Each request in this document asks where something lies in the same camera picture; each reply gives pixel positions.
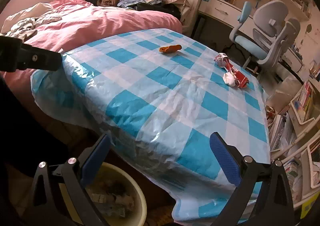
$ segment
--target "drawer handle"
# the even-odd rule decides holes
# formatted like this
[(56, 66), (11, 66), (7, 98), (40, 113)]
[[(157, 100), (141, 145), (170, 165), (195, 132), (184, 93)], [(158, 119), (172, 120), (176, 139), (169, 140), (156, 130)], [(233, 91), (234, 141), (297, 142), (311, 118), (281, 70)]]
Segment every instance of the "drawer handle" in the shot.
[(217, 11), (219, 11), (221, 14), (225, 14), (225, 15), (229, 15), (227, 12), (225, 12), (225, 11), (223, 11), (223, 10), (221, 10), (221, 9), (217, 9), (217, 8), (215, 8)]

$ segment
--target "chair seat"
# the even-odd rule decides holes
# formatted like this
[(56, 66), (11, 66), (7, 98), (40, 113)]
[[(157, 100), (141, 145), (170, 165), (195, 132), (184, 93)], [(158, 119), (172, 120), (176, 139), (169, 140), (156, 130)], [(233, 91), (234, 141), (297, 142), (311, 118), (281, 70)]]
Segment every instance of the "chair seat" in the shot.
[(249, 39), (246, 39), (243, 36), (236, 36), (235, 42), (241, 45), (244, 49), (246, 49), (249, 53), (254, 55), (259, 60), (263, 60), (267, 57), (268, 53), (264, 51), (261, 47), (257, 44), (253, 43)]

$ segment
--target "brown clothing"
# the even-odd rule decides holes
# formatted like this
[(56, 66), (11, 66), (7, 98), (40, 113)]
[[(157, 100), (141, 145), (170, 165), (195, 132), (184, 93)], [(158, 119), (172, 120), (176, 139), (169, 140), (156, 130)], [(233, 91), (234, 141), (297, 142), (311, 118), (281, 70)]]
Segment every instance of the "brown clothing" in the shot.
[(97, 6), (101, 7), (116, 7), (118, 4), (119, 0), (98, 0), (97, 1)]

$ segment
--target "blue gripper pad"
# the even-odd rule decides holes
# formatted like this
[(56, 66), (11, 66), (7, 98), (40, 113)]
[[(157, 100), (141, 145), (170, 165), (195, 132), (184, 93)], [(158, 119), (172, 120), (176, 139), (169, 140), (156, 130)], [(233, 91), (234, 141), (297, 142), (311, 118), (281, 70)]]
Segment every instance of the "blue gripper pad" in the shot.
[(83, 187), (86, 187), (93, 182), (97, 172), (99, 171), (109, 152), (110, 145), (110, 138), (105, 135), (96, 148), (92, 151), (87, 161), (83, 164), (82, 177), (80, 180), (80, 183)]
[(241, 183), (240, 167), (226, 148), (226, 143), (221, 142), (219, 135), (210, 136), (210, 148), (221, 166), (228, 181), (236, 186)]

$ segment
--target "yellow label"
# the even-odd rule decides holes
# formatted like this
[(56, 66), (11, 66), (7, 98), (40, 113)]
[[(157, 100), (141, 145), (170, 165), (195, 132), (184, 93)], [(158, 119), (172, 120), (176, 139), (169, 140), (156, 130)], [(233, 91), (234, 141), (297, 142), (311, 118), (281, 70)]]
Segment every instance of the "yellow label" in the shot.
[(301, 217), (300, 217), (301, 219), (306, 217), (307, 213), (310, 211), (311, 207), (313, 206), (313, 204), (317, 200), (319, 194), (320, 193), (315, 194), (309, 201), (305, 202), (302, 205), (302, 211), (301, 211)]

